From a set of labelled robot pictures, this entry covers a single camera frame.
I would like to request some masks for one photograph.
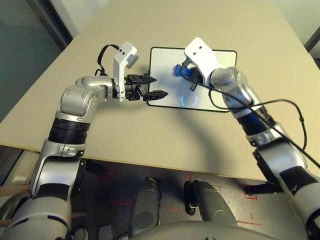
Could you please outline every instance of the gray floor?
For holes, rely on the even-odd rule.
[[[100,226],[112,225],[114,239],[128,231],[132,203],[146,176],[161,179],[161,224],[201,220],[198,210],[194,216],[186,214],[183,194],[185,181],[201,179],[221,193],[239,226],[281,240],[307,239],[303,224],[283,193],[245,195],[245,184],[258,185],[262,181],[105,161],[97,163],[108,169],[108,176],[87,172],[82,191],[72,198],[73,211],[87,213],[85,217],[73,219],[72,228],[85,227],[91,240],[98,239]]]

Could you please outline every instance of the black cable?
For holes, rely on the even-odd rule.
[[[239,110],[239,109],[243,109],[244,107],[221,107],[221,106],[217,106],[214,101],[212,100],[212,96],[211,96],[211,92],[212,92],[212,89],[209,90],[209,99],[212,103],[212,105],[214,105],[217,109],[223,109],[223,110]],[[261,102],[259,104],[255,104],[255,105],[251,105],[251,107],[256,107],[256,106],[261,106],[261,105],[268,105],[268,104],[273,104],[273,103],[279,103],[279,102],[286,102],[286,103],[289,103],[289,104],[292,104],[296,111],[298,112],[299,114],[299,121],[301,122],[301,127],[302,127],[302,131],[303,131],[303,147],[302,149],[305,150],[306,147],[307,147],[307,140],[308,140],[308,137],[307,137],[307,130],[306,130],[306,126],[305,126],[305,119],[302,115],[302,112],[299,108],[299,106],[294,102],[294,101],[291,101],[291,100],[288,100],[288,99],[284,99],[284,98],[280,98],[280,99],[275,99],[275,100],[270,100],[270,101],[264,101],[264,102]]]
[[[313,164],[315,164],[319,169],[320,169],[320,163],[318,163],[315,159],[313,159],[305,150],[303,150],[300,146],[298,146],[298,144],[296,144],[293,140],[291,140],[289,137],[287,137],[285,134],[283,134],[282,132],[280,132],[278,129],[276,129],[275,127],[273,127],[272,125],[270,125],[262,116],[260,116],[258,113],[255,112],[255,110],[252,109],[251,106],[245,104],[243,101],[241,101],[240,99],[238,99],[237,97],[229,94],[229,93],[226,93],[226,92],[223,92],[223,91],[220,91],[216,88],[213,88],[213,87],[209,87],[209,86],[205,86],[201,83],[197,83],[197,82],[194,82],[192,81],[190,78],[186,77],[183,73],[182,73],[182,67],[180,68],[180,74],[181,76],[194,83],[194,84],[198,84],[202,87],[205,87],[206,89],[209,89],[209,90],[212,90],[212,91],[215,91],[215,92],[218,92],[218,93],[221,93],[229,98],[232,98],[234,100],[236,100],[238,103],[242,104],[243,107],[249,109],[257,118],[259,118],[261,121],[263,121],[269,128],[273,129],[275,132],[277,132],[281,137],[283,137],[286,141],[288,141],[289,143],[291,143],[293,146],[295,146],[303,155],[305,155]]]
[[[119,50],[119,46],[114,45],[114,44],[108,44],[102,48],[102,50],[98,56],[98,59],[97,59],[98,65],[100,66],[101,69],[95,70],[95,73],[94,73],[95,76],[97,75],[98,72],[100,72],[100,76],[108,76],[108,74],[105,72],[105,68],[101,64],[102,57],[104,56],[105,51],[107,50],[108,47],[113,47],[114,49]]]

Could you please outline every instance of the table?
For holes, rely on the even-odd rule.
[[[93,75],[104,45],[132,43],[140,59],[126,73],[143,74],[152,47],[183,48],[196,36],[213,49],[237,51],[236,65],[263,101],[287,98],[301,107],[306,150],[318,160],[320,72],[277,8],[255,0],[111,1],[2,121],[0,144],[39,151],[63,91]],[[111,76],[114,54],[108,50],[103,59]],[[286,103],[267,108],[302,145],[295,109]],[[90,159],[264,179],[231,114],[150,107],[142,101],[104,103],[86,142],[84,157]],[[320,174],[312,163],[309,168]]]

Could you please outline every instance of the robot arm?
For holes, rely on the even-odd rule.
[[[71,192],[84,162],[87,132],[102,102],[157,100],[164,91],[146,92],[143,85],[156,80],[128,75],[138,59],[129,42],[114,57],[114,76],[85,76],[63,93],[48,139],[43,143],[31,180],[31,198],[16,212],[1,239],[66,239],[71,228]]]
[[[224,103],[232,109],[249,143],[256,147],[253,156],[260,170],[269,182],[280,184],[304,223],[309,239],[320,239],[319,178],[308,171],[302,153],[270,127],[287,136],[267,109],[263,105],[253,106],[261,101],[248,85],[247,77],[235,67],[217,68],[213,51],[198,37],[185,48],[184,54],[184,65],[196,66],[202,75],[202,85],[229,95],[223,94]],[[252,106],[254,113],[230,96]]]

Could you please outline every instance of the red tape marking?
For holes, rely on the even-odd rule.
[[[244,192],[244,198],[245,199],[251,199],[251,200],[258,200],[258,196],[252,196],[252,195],[249,195],[246,191],[246,187],[247,186],[250,186],[250,185],[244,185],[243,186],[243,192]]]
[[[114,170],[114,167],[113,166],[108,166],[106,169],[107,169],[108,175],[107,176],[96,176],[96,179],[103,180],[103,181],[109,180],[110,179],[110,175]]]
[[[251,222],[251,221],[238,221],[238,223],[240,224],[248,224],[248,225],[256,225],[256,226],[263,226],[261,223],[257,223],[257,222]]]
[[[168,207],[168,210],[171,212],[183,212],[183,213],[186,212],[186,210],[181,210],[179,208],[173,208],[173,207]]]
[[[106,202],[107,202],[108,204],[116,204],[116,205],[122,205],[122,206],[132,207],[132,203],[130,203],[130,202],[125,202],[125,201],[112,201],[112,200],[107,200]]]

